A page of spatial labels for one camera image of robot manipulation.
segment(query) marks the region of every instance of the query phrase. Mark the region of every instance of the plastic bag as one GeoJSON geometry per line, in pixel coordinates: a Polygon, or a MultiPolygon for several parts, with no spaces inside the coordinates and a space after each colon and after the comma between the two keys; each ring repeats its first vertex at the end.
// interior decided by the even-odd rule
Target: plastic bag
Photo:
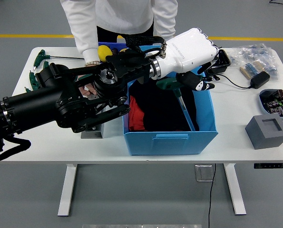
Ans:
{"type": "Polygon", "coordinates": [[[265,44],[234,47],[227,51],[231,67],[240,67],[240,71],[251,79],[255,74],[265,71],[270,80],[278,80],[278,72],[272,49],[265,44]]]}

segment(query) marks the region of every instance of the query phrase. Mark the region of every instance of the desk control panel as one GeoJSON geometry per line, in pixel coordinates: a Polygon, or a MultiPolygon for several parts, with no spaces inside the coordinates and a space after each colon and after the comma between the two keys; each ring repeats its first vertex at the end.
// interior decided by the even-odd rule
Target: desk control panel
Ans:
{"type": "Polygon", "coordinates": [[[255,169],[283,169],[283,163],[255,163],[255,169]]]}

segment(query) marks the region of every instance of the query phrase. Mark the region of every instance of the black power adapter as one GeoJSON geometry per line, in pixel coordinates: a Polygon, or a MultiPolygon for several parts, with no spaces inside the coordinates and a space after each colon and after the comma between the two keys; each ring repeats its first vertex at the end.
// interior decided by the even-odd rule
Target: black power adapter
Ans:
{"type": "Polygon", "coordinates": [[[250,87],[258,89],[270,79],[270,75],[267,74],[265,71],[253,76],[250,80],[250,87]]]}

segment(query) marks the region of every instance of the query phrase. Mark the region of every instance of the black cloth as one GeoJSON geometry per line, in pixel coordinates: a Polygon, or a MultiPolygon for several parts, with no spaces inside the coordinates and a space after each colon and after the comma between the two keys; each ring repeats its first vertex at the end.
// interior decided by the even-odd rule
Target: black cloth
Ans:
{"type": "MultiPolygon", "coordinates": [[[[144,36],[144,37],[152,37],[153,31],[154,31],[154,24],[152,24],[151,27],[147,31],[143,33],[138,33],[136,35],[144,36]]],[[[127,34],[119,34],[119,33],[111,32],[111,31],[105,30],[97,26],[98,42],[117,43],[118,35],[121,35],[123,38],[125,38],[127,34]]]]}
{"type": "MultiPolygon", "coordinates": [[[[191,131],[174,92],[158,88],[156,82],[150,79],[148,83],[140,84],[136,80],[129,88],[129,94],[136,99],[136,103],[145,114],[143,118],[145,130],[151,132],[191,131]]],[[[180,90],[194,128],[199,131],[193,92],[186,87],[180,90]]]]}

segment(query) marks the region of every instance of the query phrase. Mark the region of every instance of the box handle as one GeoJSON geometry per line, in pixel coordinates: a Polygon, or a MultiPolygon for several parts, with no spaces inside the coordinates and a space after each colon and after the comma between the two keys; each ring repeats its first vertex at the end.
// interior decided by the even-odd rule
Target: box handle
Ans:
{"type": "Polygon", "coordinates": [[[156,134],[153,139],[189,139],[188,134],[156,134]]]}

